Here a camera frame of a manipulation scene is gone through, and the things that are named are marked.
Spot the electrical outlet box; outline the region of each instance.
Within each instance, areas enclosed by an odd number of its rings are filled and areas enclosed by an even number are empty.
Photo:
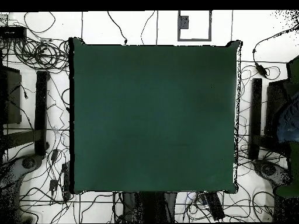
[[[180,29],[188,29],[188,28],[189,28],[189,17],[180,16]]]

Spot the black connector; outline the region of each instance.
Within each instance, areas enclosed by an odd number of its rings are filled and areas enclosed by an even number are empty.
[[[62,164],[61,172],[65,173],[67,171],[68,171],[68,165],[67,164]]]
[[[51,180],[50,181],[50,189],[49,191],[57,191],[58,188],[58,180]]]
[[[225,217],[221,202],[216,192],[208,192],[204,194],[210,208],[214,221],[218,221]]]
[[[52,165],[56,162],[57,157],[58,157],[58,150],[55,149],[55,150],[53,150],[53,153],[52,153],[52,156],[51,156]]]
[[[263,66],[259,65],[258,63],[255,63],[255,68],[264,78],[267,78],[267,71]]]

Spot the black bar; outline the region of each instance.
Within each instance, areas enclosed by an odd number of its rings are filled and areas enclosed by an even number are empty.
[[[37,142],[41,140],[42,131],[22,131],[3,135],[2,137],[2,149],[5,150],[18,147],[20,145],[28,144],[31,142]]]
[[[35,154],[44,156],[47,144],[47,82],[50,73],[47,71],[36,72],[36,103],[35,103],[35,130],[41,131],[41,138],[34,143]]]
[[[262,110],[262,79],[253,78],[251,85],[251,107],[249,120],[248,159],[256,160],[259,157],[259,145],[253,141],[253,136],[260,136],[260,117]]]
[[[165,199],[162,192],[140,192],[143,223],[167,223]]]

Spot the green panel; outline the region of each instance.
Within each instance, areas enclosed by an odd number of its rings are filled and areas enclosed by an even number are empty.
[[[299,56],[291,60],[287,67],[290,82],[299,83]]]
[[[238,46],[75,38],[75,191],[234,190]]]

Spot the black post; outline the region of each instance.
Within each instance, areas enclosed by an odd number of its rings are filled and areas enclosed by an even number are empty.
[[[260,117],[262,111],[262,79],[253,78],[251,85],[251,107],[249,120],[248,159],[259,157],[259,146],[253,141],[253,136],[260,136]]]
[[[47,82],[50,79],[48,71],[36,72],[36,106],[34,128],[41,131],[41,138],[34,143],[35,154],[44,156],[46,154],[47,136]]]

